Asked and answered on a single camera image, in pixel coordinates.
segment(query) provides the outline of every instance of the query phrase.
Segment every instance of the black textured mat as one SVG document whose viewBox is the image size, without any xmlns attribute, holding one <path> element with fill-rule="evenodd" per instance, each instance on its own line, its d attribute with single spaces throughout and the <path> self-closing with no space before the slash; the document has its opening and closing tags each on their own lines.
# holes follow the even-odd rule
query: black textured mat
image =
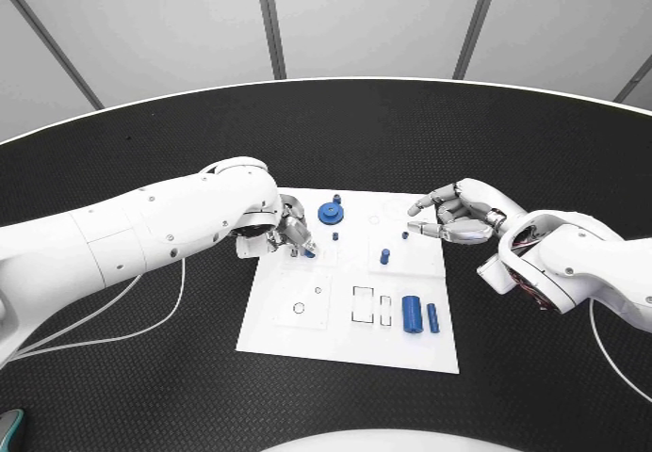
<svg viewBox="0 0 652 452">
<path fill-rule="evenodd" d="M 72 121 L 0 147 L 0 224 L 51 215 L 250 155 L 279 186 L 423 193 L 474 177 L 527 210 L 576 210 L 652 235 L 652 118 L 548 94 L 441 82 L 334 80 L 214 89 Z M 229 239 L 187 259 L 161 328 L 0 371 L 25 450 L 260 450 L 351 428 L 454 433 L 526 451 L 652 449 L 652 405 L 598 352 L 588 306 L 539 312 L 475 274 L 496 242 L 444 244 L 460 375 L 236 353 L 256 266 Z M 56 344 L 148 326 L 178 264 Z M 125 284 L 76 302 L 41 337 Z M 598 306 L 605 348 L 652 393 L 652 334 Z"/>
</svg>

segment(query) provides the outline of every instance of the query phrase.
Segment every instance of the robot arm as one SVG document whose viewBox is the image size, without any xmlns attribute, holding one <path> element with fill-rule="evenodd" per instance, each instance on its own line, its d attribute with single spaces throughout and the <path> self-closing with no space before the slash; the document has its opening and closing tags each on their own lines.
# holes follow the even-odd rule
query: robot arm
<svg viewBox="0 0 652 452">
<path fill-rule="evenodd" d="M 248 157 L 80 209 L 0 228 L 0 367 L 74 300 L 236 236 L 239 257 L 314 252 L 302 207 Z"/>
<path fill-rule="evenodd" d="M 498 252 L 477 269 L 498 294 L 517 285 L 540 309 L 561 314 L 595 299 L 630 325 L 652 332 L 652 239 L 624 241 L 575 212 L 527 214 L 473 179 L 434 190 L 406 213 L 413 216 L 431 205 L 442 224 L 412 221 L 411 231 L 471 245 L 500 237 Z"/>
</svg>

